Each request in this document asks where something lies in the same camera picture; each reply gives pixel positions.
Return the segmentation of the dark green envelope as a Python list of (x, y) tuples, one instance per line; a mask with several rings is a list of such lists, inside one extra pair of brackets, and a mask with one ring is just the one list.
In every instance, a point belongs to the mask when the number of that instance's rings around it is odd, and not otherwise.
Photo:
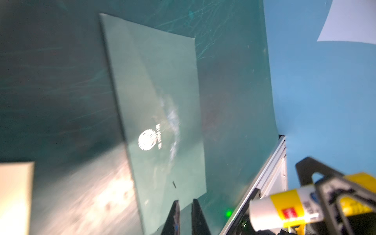
[(195, 39), (100, 15), (144, 233), (207, 191)]

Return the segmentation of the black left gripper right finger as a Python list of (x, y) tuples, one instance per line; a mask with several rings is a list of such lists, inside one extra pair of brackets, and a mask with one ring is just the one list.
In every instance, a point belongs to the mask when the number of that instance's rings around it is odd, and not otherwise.
[(211, 235), (197, 199), (194, 199), (192, 203), (192, 235)]

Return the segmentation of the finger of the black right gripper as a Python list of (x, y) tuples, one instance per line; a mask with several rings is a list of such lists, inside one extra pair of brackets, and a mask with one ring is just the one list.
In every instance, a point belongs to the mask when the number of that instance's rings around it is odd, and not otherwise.
[(376, 179), (371, 175), (329, 175), (315, 183), (329, 235), (376, 233)]
[[(295, 168), (301, 187), (315, 185), (318, 188), (323, 188), (324, 186), (337, 188), (343, 182), (344, 175), (341, 172), (312, 157), (306, 157), (299, 161)], [(314, 174), (321, 175), (321, 178), (315, 183), (313, 181)]]

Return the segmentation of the cream yellow envelope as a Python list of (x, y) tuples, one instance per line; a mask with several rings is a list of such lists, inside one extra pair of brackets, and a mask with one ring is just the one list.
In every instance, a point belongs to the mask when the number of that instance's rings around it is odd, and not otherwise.
[(1, 234), (28, 235), (34, 162), (1, 163)]

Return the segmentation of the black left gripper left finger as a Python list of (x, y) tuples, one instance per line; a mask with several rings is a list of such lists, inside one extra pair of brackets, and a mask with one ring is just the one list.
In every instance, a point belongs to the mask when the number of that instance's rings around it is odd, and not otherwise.
[(161, 235), (180, 235), (180, 205), (178, 200), (172, 203)]

